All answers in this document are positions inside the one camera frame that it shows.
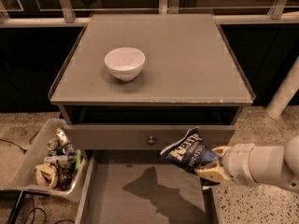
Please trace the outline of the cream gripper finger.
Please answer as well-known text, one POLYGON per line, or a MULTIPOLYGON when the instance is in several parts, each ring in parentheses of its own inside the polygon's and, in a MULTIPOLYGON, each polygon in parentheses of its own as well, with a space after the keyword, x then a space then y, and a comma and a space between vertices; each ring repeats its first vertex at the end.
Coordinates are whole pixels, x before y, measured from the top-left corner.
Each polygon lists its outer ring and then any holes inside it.
POLYGON ((228 181, 228 176, 223 167, 220 164, 214 164, 212 166, 197 166, 194 171, 201 177, 209 181, 221 183, 228 181))
POLYGON ((230 149, 231 148, 227 146, 220 146, 220 147, 214 147, 212 151, 215 152, 219 157, 223 157, 225 153, 230 149))

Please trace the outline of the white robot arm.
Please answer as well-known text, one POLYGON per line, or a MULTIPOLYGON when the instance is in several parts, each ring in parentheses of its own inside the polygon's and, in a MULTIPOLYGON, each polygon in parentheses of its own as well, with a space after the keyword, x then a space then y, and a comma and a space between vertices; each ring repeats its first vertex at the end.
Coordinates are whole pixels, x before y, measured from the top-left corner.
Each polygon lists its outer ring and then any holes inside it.
POLYGON ((213 151, 221 156, 219 160, 194 168, 204 179, 248 187, 270 185, 299 192, 299 136, 284 146, 249 143, 216 147, 213 151))

